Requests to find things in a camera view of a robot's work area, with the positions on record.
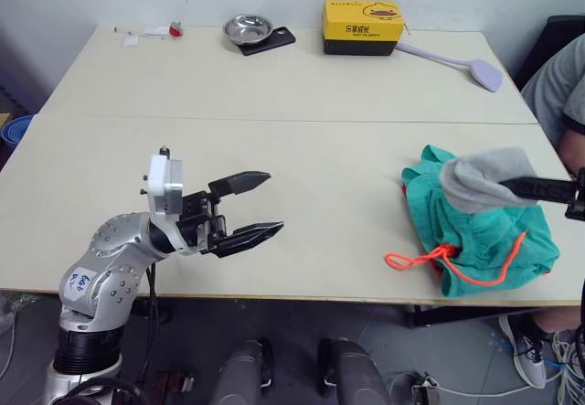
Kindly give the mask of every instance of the black cable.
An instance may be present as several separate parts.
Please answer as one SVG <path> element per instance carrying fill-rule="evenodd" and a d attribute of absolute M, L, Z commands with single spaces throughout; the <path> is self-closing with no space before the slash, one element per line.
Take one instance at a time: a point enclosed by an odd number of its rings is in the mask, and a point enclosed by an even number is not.
<path fill-rule="evenodd" d="M 577 327 L 577 332 L 575 332 L 575 349 L 581 364 L 581 372 L 585 373 L 585 282 L 581 293 L 581 325 Z"/>
<path fill-rule="evenodd" d="M 155 282 L 156 282 L 156 265 L 153 263 L 150 269 L 146 270 L 146 278 L 149 286 L 149 309 L 148 309 L 148 336 L 146 338 L 146 355 L 144 357 L 143 366 L 140 376 L 136 380 L 136 384 L 142 386 L 146 381 L 148 368 L 153 359 L 154 349 L 156 348 L 156 341 L 158 340 L 160 332 L 160 315 L 158 311 L 158 299 L 156 297 Z"/>
<path fill-rule="evenodd" d="M 132 398 L 134 403 L 138 405 L 149 405 L 148 399 L 145 397 L 143 392 L 136 387 L 132 382 L 127 380 L 119 379 L 119 378 L 91 378 L 86 380 L 85 382 L 81 382 L 77 387 L 72 389 L 69 393 L 67 393 L 62 400 L 58 403 L 67 403 L 68 399 L 71 399 L 81 392 L 89 389 L 91 387 L 105 387 L 109 389 L 118 389 L 124 391 L 130 398 Z"/>

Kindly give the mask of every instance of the orange drawstring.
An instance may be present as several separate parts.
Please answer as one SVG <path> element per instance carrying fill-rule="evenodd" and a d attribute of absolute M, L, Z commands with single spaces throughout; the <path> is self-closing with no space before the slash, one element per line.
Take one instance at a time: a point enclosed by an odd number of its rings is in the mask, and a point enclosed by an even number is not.
<path fill-rule="evenodd" d="M 445 266 L 449 268 L 457 277 L 460 279 L 475 284 L 477 286 L 496 286 L 505 280 L 505 275 L 508 271 L 508 268 L 512 264 L 512 261 L 518 255 L 518 251 L 520 250 L 520 246 L 522 245 L 522 241 L 527 236 L 527 231 L 522 231 L 520 235 L 517 237 L 516 241 L 514 242 L 514 248 L 508 254 L 508 257 L 505 259 L 504 265 L 502 265 L 502 269 L 500 270 L 500 275 L 497 279 L 492 280 L 490 282 L 483 282 L 481 280 L 475 280 L 461 271 L 459 271 L 455 265 L 449 259 L 449 256 L 452 256 L 457 252 L 457 249 L 452 245 L 439 245 L 437 248 L 432 250 L 429 254 L 425 254 L 423 256 L 419 256 L 417 258 L 412 259 L 411 257 L 403 256 L 402 254 L 397 254 L 396 252 L 389 252 L 385 257 L 384 261 L 390 268 L 394 268 L 395 270 L 408 270 L 415 265 L 421 265 L 427 261 L 432 261 L 435 259 L 443 259 Z M 393 259 L 401 259 L 404 262 L 394 261 Z"/>

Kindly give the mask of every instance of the green cloth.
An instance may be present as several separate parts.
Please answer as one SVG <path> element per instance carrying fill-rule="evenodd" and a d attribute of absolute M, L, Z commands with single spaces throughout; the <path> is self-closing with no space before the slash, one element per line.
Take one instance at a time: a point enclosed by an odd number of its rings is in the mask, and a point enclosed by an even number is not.
<path fill-rule="evenodd" d="M 549 272 L 559 251 L 551 239 L 542 208 L 498 208 L 472 215 L 456 210 L 447 202 L 439 182 L 442 166 L 454 157 L 428 145 L 422 151 L 420 164 L 402 171 L 410 217 L 424 249 L 431 251 L 442 244 L 454 245 L 461 253 L 452 262 L 463 274 L 475 280 L 492 281 L 498 277 L 518 235 L 524 230 L 527 235 L 505 280 L 496 286 L 465 282 L 442 265 L 443 295 L 458 297 L 515 289 Z"/>

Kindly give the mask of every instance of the stainless steel bowl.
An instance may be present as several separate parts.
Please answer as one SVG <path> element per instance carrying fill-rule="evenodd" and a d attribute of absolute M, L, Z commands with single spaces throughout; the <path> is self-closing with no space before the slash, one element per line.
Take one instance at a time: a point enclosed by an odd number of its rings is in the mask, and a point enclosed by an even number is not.
<path fill-rule="evenodd" d="M 272 23 L 262 16 L 238 15 L 223 26 L 223 31 L 234 44 L 257 44 L 272 33 Z"/>

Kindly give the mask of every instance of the label sticker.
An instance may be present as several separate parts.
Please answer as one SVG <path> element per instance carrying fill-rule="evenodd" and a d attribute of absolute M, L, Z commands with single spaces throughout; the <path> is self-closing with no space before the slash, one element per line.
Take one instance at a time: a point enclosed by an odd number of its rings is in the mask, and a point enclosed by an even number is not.
<path fill-rule="evenodd" d="M 138 45 L 138 37 L 135 35 L 130 35 L 124 38 L 124 46 L 125 47 L 134 47 Z"/>
<path fill-rule="evenodd" d="M 78 267 L 65 282 L 63 296 L 72 302 L 79 300 L 91 287 L 91 281 L 97 272 Z"/>

